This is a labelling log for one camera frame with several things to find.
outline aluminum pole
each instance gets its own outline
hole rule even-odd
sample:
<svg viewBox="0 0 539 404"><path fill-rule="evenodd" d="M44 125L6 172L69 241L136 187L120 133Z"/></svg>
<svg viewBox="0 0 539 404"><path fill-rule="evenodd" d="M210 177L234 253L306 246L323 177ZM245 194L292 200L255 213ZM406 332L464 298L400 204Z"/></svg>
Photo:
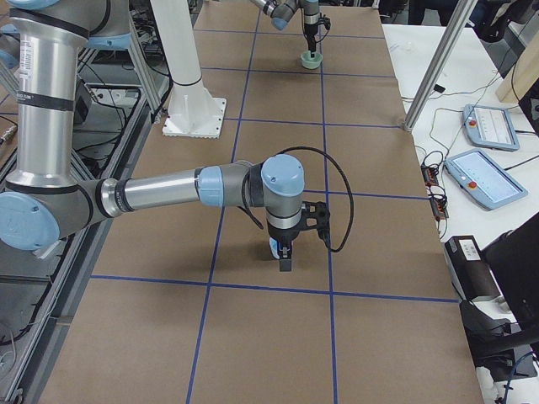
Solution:
<svg viewBox="0 0 539 404"><path fill-rule="evenodd" d="M423 81L419 85L418 92L415 94L414 101L410 105L406 120L403 122L403 128L411 132L416 122L418 121L424 105L429 100L430 92L434 88L440 74L447 63L456 42L461 36L462 29L465 27L470 15L472 14L478 0L460 0L456 5L449 24L442 36L435 55L430 61L427 72L423 77Z"/></svg>

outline blue tape line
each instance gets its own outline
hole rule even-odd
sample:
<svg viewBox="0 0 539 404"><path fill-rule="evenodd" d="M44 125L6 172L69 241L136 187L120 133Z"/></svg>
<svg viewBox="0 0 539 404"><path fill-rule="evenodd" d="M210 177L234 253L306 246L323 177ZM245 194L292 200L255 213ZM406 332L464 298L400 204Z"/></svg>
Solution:
<svg viewBox="0 0 539 404"><path fill-rule="evenodd" d="M343 191L320 191L317 189L305 189L303 192L308 194L330 194L330 195L348 195ZM429 200L426 196L408 196L408 195L384 195L384 194L366 194L361 192L353 192L354 196L365 196L368 198L389 198L389 199L411 199L411 200Z"/></svg>
<svg viewBox="0 0 539 404"><path fill-rule="evenodd" d="M320 41L320 52L322 53L322 41ZM323 85L323 62L320 65L320 88L322 96L322 133L323 133L323 150L328 152L328 138L326 136L326 103ZM329 174L328 174L328 159L323 159L324 186L326 205L329 209ZM332 253L328 251L328 285L329 285L329 322L331 331L331 363L332 363L332 379L334 388L334 404L339 404L339 384L337 382L337 341L335 338L335 309L334 309L334 273L332 265Z"/></svg>
<svg viewBox="0 0 539 404"><path fill-rule="evenodd" d="M104 275L93 274L91 279L105 279L105 280L118 280L125 282L144 282L149 284L181 284L186 286L211 286L223 289L243 289L243 290L262 290L269 292L280 293L301 293L307 295L335 295L344 297L358 297L365 299L382 299L382 300L411 300L411 301L424 301L430 303L458 303L457 299L447 299L442 297L423 297L423 296L403 296L403 295L379 295L374 293L360 293L360 292L344 292L334 290L316 290L316 289L303 289L303 288L284 288L279 286L260 286L255 284L223 284L223 283L208 283L197 282L193 280L180 280L180 279L159 279L159 278L141 278L133 276L120 276L120 275Z"/></svg>
<svg viewBox="0 0 539 404"><path fill-rule="evenodd" d="M399 295L377 295L372 293L355 292L333 292L335 296L363 297L366 299L383 300L406 300L406 301L427 301L429 303L459 303L458 299L446 299L441 297L420 297L420 296L399 296Z"/></svg>
<svg viewBox="0 0 539 404"><path fill-rule="evenodd" d="M91 279L107 279L107 280L125 280L131 282L147 282L149 284L185 284L188 286L207 286L207 282L197 282L194 280L179 280L179 279L159 279L159 278L140 278L134 276L118 276L118 275L99 275L92 274Z"/></svg>
<svg viewBox="0 0 539 404"><path fill-rule="evenodd" d="M217 33L232 33L232 34L257 34L257 35L289 35L289 36L303 36L303 34L296 34L293 32L258 32L258 31L241 31L241 30L227 30L227 29L209 29L209 28L195 28L194 32L217 32ZM364 36L364 35L333 35L328 34L328 38L356 38L360 40L384 40L383 36Z"/></svg>
<svg viewBox="0 0 539 404"><path fill-rule="evenodd" d="M259 120L256 118L225 118L225 120L240 120L242 122L261 122L265 124L287 124L287 125L326 125L326 126L346 126L352 128L381 128L381 129L400 129L398 125L368 125L368 124L329 124L326 122L307 122L299 120Z"/></svg>
<svg viewBox="0 0 539 404"><path fill-rule="evenodd" d="M3 102L4 102L6 99L8 99L8 97L9 97L9 94L6 95L4 98L2 98L2 101L0 101L0 105L2 105Z"/></svg>
<svg viewBox="0 0 539 404"><path fill-rule="evenodd" d="M211 284L211 286L223 289L264 290L268 292L301 293L307 295L330 295L330 292L327 290L281 288L278 286L257 286L251 284Z"/></svg>
<svg viewBox="0 0 539 404"><path fill-rule="evenodd" d="M260 12L258 13L258 16L257 16L256 29L255 29L255 34L253 36L253 45L251 46L251 56L249 57L249 65L248 65L249 70L250 70L251 65L253 63L254 45L256 43L256 31L259 28L259 21L260 21ZM240 126L241 126L241 123L242 123L241 119L242 119L242 114L243 114L243 107L245 106L245 98L246 98L246 94L247 94L247 86L248 86L248 81L249 81L249 70L247 72L247 76L245 77L245 87L243 88L242 106L241 106L240 111L239 111L239 120L238 120L238 123L237 123L236 137L234 139L234 146L232 147L232 157L230 159L230 162L233 162L234 157L236 156L237 139L239 137L239 130L240 130ZM193 394L193 386L195 384L195 377L196 377L196 366L198 364L198 359L199 359L199 354L200 354L200 344L201 344L201 341L202 341L202 335L204 333L205 317L206 317L206 314L207 314L207 311L208 311L208 302L210 301L210 292L211 292L211 286L212 286L211 282L213 280L213 274L214 274L214 271L215 271L215 268L216 268L217 253L218 253L218 250L219 250L219 241L221 240L222 223L223 223L224 217L225 217L225 209L222 208L221 209L221 217L219 219L219 226L217 227L216 244L214 246L213 257L211 259L210 276L209 276L209 279L208 279L208 285L206 287L206 293L205 293L205 299L204 299L204 307L202 309L202 316L200 318L199 334L198 334L197 339L196 339L195 355L193 357L193 365L191 367L191 376L189 378L189 388L188 388L188 391L187 391L187 397L185 399L186 404L190 404L191 397L192 397L192 394Z"/></svg>
<svg viewBox="0 0 539 404"><path fill-rule="evenodd" d="M244 122L261 122L265 124L286 124L286 125L317 125L322 126L322 122L301 122L299 120L257 120L256 118L240 118Z"/></svg>
<svg viewBox="0 0 539 404"><path fill-rule="evenodd" d="M352 128L385 128L385 129L400 129L399 125L371 125L371 124L335 124L326 122L326 126L350 126Z"/></svg>
<svg viewBox="0 0 539 404"><path fill-rule="evenodd" d="M319 72L305 72L302 70L296 70L294 72L284 70L265 70L265 69L240 69L237 67L218 67L218 66L201 66L201 70L217 70L225 72L257 72L257 73L274 73L274 74L302 74L302 75L317 75ZM367 78L396 78L395 76L388 76L383 74L359 74L359 73L324 73L325 76L336 77L367 77Z"/></svg>

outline blue joint cap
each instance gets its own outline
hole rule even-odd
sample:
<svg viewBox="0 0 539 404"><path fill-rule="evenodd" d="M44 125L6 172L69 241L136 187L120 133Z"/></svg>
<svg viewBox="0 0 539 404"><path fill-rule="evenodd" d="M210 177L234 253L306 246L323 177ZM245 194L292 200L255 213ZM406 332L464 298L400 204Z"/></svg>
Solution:
<svg viewBox="0 0 539 404"><path fill-rule="evenodd" d="M58 222L36 199L19 192L0 194L0 239L19 250L48 247L60 237Z"/></svg>
<svg viewBox="0 0 539 404"><path fill-rule="evenodd" d="M297 158L287 154L270 157L262 166L262 182L274 194L297 196L305 188L303 166Z"/></svg>
<svg viewBox="0 0 539 404"><path fill-rule="evenodd" d="M17 58L3 50L0 50L0 61L2 61L9 70L19 65L19 60Z"/></svg>
<svg viewBox="0 0 539 404"><path fill-rule="evenodd" d="M274 27L276 27L279 31L282 31L286 28L288 25L288 22L284 19L271 19L271 23Z"/></svg>
<svg viewBox="0 0 539 404"><path fill-rule="evenodd" d="M41 10L55 5L60 0L7 0L10 6L22 8L23 10Z"/></svg>
<svg viewBox="0 0 539 404"><path fill-rule="evenodd" d="M98 51L125 51L131 45L131 34L114 36L91 36L86 43L89 49Z"/></svg>
<svg viewBox="0 0 539 404"><path fill-rule="evenodd" d="M200 202L208 206L223 206L225 187L218 166L203 168L198 177L198 184Z"/></svg>
<svg viewBox="0 0 539 404"><path fill-rule="evenodd" d="M0 32L8 35L20 35L19 30L13 24L5 24L2 28L0 28Z"/></svg>

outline grid of blue tape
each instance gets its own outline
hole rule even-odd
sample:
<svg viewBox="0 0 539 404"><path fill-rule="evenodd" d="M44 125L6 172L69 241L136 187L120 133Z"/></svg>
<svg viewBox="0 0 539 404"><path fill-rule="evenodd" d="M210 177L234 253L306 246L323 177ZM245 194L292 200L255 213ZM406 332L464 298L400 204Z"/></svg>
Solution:
<svg viewBox="0 0 539 404"><path fill-rule="evenodd" d="M253 53L254 47L256 45L257 35L300 35L300 34L286 34L286 33L259 33L259 21L260 13L257 17L256 29L255 31L219 31L212 29L204 29L210 32L238 32L245 34L253 34L253 44L251 47L251 55L249 58L248 69L226 69L219 67L203 67L203 69L214 69L214 70L232 70L232 71L242 71L246 72L246 80L243 88L243 98L240 107L239 117L238 118L225 118L225 120L237 121L236 135L234 139L234 144L232 148L232 158L231 162L234 161L236 156L237 144L239 141L239 132L242 122L266 122L266 123L284 123L288 125L321 125L323 129L323 149L327 151L327 137L326 137L326 127L327 126L357 126L357 127L376 127L376 128L398 128L395 125L362 125L362 124L329 124L325 121L325 101L324 101L324 76L328 75L338 75L338 76L362 76L362 77L387 77L394 78L393 76L370 76L370 75L339 75L336 73L324 73L323 66L320 67L320 72L298 72L297 74L318 74L320 75L320 81L322 86L322 122L294 122L294 121L278 121L278 120L254 120L254 119L245 119L243 118L243 108L245 106L246 94L249 83L249 76L251 72L273 72L273 71L262 71L252 69L253 63ZM362 36L353 36L353 35L333 35L335 37L350 37L350 38L369 38L369 39L379 39L383 38L373 38L373 37L362 37ZM345 192L336 192L330 191L328 186L328 163L324 161L324 183L325 190L313 190L308 189L306 192L315 193L315 194L324 194L326 203L329 205L329 196L332 194L342 194L346 195ZM416 200L428 200L426 197L418 196L407 196L407 195L392 195L392 194L366 194L366 193L354 193L355 196L363 197L375 197L375 198L390 198L390 199L416 199ZM333 393L334 393L334 404L339 402L339 393L338 393L338 383L337 383L337 356L336 356L336 335L335 335L335 315L334 315L334 297L335 296L346 296L352 298L366 298L366 299L384 299L384 300L411 300L411 301L423 301L423 302L434 302L434 303L449 303L455 304L458 301L456 299L444 299L444 298L435 298L435 297L422 297L422 296L405 296L405 295L378 295L378 294L367 294L367 293L355 293L355 292L343 292L334 290L334 277L333 277L333 260L332 253L328 252L328 290L310 290L310 289L301 289L301 288L281 288L281 287L270 287L270 286L257 286L257 285L248 285L248 284L223 284L213 282L213 275L216 267L216 260L218 254L219 243L221 240L221 231L224 220L225 210L221 209L221 215L219 218L219 225L217 227L216 233L216 242L214 245L213 256L211 260L211 269L207 282L196 282L188 280L176 280L176 279L151 279L151 278L137 278L137 277L126 277L126 276L114 276L114 275L92 275L93 279L108 279L108 280L120 280L120 281L134 281L134 282L148 282L148 283L159 283L159 284L182 284L182 285L191 285L205 287L205 299L202 309L202 315L200 318L199 332L196 340L195 354L193 357L193 363L191 366L191 373L189 378L189 388L187 396L185 399L186 404L190 404L191 397L193 394L193 389L195 386L195 377L196 377L196 368L198 364L198 358L200 354L200 345L204 335L205 328L205 319L208 311L208 305L211 297L211 290L213 288L225 288L225 289L241 289L241 290L264 290L264 291L273 291L277 293L299 293L299 294L310 294L310 295L326 295L329 299L329 309L330 309L330 326L331 326L331 356L332 356L332 375L333 375Z"/></svg>

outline small white object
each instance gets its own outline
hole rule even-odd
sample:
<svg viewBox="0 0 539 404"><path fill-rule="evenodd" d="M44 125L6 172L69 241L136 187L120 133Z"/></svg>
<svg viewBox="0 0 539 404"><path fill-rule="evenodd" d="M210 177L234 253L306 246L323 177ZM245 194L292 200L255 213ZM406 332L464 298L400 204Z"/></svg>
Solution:
<svg viewBox="0 0 539 404"><path fill-rule="evenodd" d="M462 252L467 261L481 261L481 257L479 257L479 252L475 248L473 240L459 240L459 243L461 244Z"/></svg>
<svg viewBox="0 0 539 404"><path fill-rule="evenodd" d="M30 80L32 78L32 65L34 63L34 48L29 40L20 41L19 78Z"/></svg>
<svg viewBox="0 0 539 404"><path fill-rule="evenodd" d="M52 252L56 249L56 247L60 243L61 241L58 240L57 242L54 242L53 244L51 244L49 247L43 247L43 248L40 248L39 250L33 251L32 254L38 259L46 259L52 254Z"/></svg>
<svg viewBox="0 0 539 404"><path fill-rule="evenodd" d="M271 255L273 255L273 258L279 259L279 252L277 251L277 241L273 238L269 238L269 249L271 250Z"/></svg>
<svg viewBox="0 0 539 404"><path fill-rule="evenodd" d="M476 368L476 375L478 376L479 386L481 387L485 404L492 404L498 399L499 394L498 389L494 385L494 379L490 374L490 370L484 367Z"/></svg>

